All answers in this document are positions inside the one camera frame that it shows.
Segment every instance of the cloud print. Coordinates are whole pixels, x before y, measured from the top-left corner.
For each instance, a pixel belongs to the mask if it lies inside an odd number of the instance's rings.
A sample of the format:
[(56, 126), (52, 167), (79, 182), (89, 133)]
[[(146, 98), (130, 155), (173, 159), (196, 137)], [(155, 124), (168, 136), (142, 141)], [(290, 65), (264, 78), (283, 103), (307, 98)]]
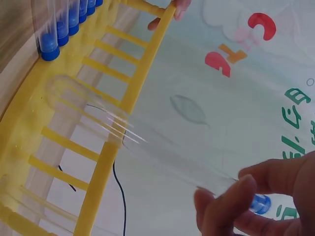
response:
[[(248, 26), (249, 17), (256, 12), (270, 16), (277, 27), (275, 36), (263, 40), (263, 26), (254, 29)], [(204, 0), (202, 17), (206, 24), (221, 27), (223, 34), (231, 41), (250, 43), (252, 34), (255, 43), (266, 52), (289, 58), (304, 65), (314, 64), (313, 54), (306, 50), (300, 31), (300, 12), (293, 0)]]

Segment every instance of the hand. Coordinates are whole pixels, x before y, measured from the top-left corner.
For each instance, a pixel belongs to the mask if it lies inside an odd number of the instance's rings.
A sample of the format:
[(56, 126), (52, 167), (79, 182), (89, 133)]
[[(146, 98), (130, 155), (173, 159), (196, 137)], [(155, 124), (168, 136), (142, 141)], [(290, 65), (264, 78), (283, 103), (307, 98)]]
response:
[[(191, 0), (175, 0), (176, 11), (174, 14), (174, 18), (176, 21), (180, 21), (189, 7)], [(156, 18), (148, 24), (148, 30), (155, 30), (158, 26), (158, 23), (161, 19)]]
[[(251, 236), (315, 235), (315, 152), (299, 159), (272, 159), (245, 168), (240, 180), (217, 199), (205, 190), (194, 195), (202, 236), (233, 236), (233, 226)], [(293, 197), (299, 219), (275, 221), (248, 209), (255, 193)]]

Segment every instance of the wooden surface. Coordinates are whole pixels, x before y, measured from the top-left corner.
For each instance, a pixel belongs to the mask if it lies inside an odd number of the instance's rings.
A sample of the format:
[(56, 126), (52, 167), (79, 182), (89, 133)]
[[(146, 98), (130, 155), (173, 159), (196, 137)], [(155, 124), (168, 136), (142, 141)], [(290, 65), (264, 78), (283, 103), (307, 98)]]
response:
[[(42, 0), (0, 0), (0, 120), (19, 85), (38, 59), (36, 32), (34, 33), (34, 31), (40, 28), (38, 22), (41, 22), (42, 18), (39, 14), (41, 8), (34, 7), (36, 1), (44, 2)], [(114, 26), (122, 31), (129, 31), (138, 16), (138, 10), (121, 5)], [(111, 34), (105, 35), (102, 41), (115, 47), (119, 47), (122, 43), (121, 39)], [(96, 49), (92, 52), (91, 58), (103, 64), (109, 64), (112, 55)], [(87, 66), (83, 66), (78, 74), (79, 79), (93, 86), (98, 84), (102, 76), (102, 73), (91, 70)], [(75, 125), (72, 122), (65, 122), (56, 114), (50, 127), (59, 130), (60, 134), (70, 138)], [(43, 141), (36, 157), (57, 167), (63, 153), (64, 148), (61, 146)], [(26, 187), (46, 199), (52, 181), (52, 177), (33, 168), (30, 171)], [(38, 223), (39, 219), (33, 217), (32, 221)], [(0, 235), (15, 236), (17, 234), (0, 222)]]
[(0, 0), (0, 120), (38, 58), (31, 0)]
[(0, 72), (33, 35), (31, 0), (0, 0)]

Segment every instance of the yellow test tube rack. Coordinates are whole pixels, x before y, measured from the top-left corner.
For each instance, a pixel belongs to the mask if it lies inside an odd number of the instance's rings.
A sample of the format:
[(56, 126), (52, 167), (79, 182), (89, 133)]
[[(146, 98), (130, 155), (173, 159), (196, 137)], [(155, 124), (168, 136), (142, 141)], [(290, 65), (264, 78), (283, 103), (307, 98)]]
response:
[[(121, 3), (161, 18), (149, 42), (119, 31), (112, 26)], [(23, 204), (22, 196), (25, 195), (65, 219), (76, 222), (75, 236), (90, 235), (119, 147), (110, 142), (105, 142), (101, 153), (96, 154), (51, 130), (48, 126), (55, 111), (43, 99), (45, 96), (45, 85), (53, 76), (68, 75), (82, 85), (92, 89), (104, 100), (113, 103), (130, 114), (174, 12), (175, 4), (173, 2), (166, 9), (163, 9), (143, 0), (105, 1), (101, 7), (97, 8), (95, 14), (88, 17), (87, 21), (81, 25), (80, 31), (71, 37), (70, 42), (61, 49), (61, 54), (56, 60), (52, 62), (47, 62), (43, 59), (37, 60), (7, 107), (0, 122), (0, 220), (3, 223), (24, 236), (55, 235), (40, 228), (38, 224), (18, 212), (18, 206)], [(143, 47), (145, 52), (142, 58), (136, 59), (117, 48), (103, 43), (101, 39), (106, 33), (111, 33)], [(134, 74), (128, 77), (122, 72), (93, 60), (89, 55), (95, 48), (135, 64)], [(78, 80), (76, 75), (83, 65), (88, 65), (97, 71), (127, 83), (128, 86), (123, 99), (117, 101), (113, 97)], [(44, 137), (94, 160), (96, 167), (90, 183), (63, 173), (37, 159), (33, 153), (38, 150)], [(35, 167), (86, 191), (78, 217), (50, 204), (25, 187), (31, 167)], [(38, 214), (39, 217), (45, 217), (43, 213), (34, 209), (30, 210)]]

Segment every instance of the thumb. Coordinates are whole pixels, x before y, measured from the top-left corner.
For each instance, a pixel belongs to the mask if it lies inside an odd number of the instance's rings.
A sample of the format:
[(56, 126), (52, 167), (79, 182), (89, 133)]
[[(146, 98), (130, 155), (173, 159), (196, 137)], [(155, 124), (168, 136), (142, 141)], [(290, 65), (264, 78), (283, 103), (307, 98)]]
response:
[(250, 208), (256, 188), (254, 178), (246, 175), (212, 201), (205, 210), (202, 235), (233, 235), (234, 220)]

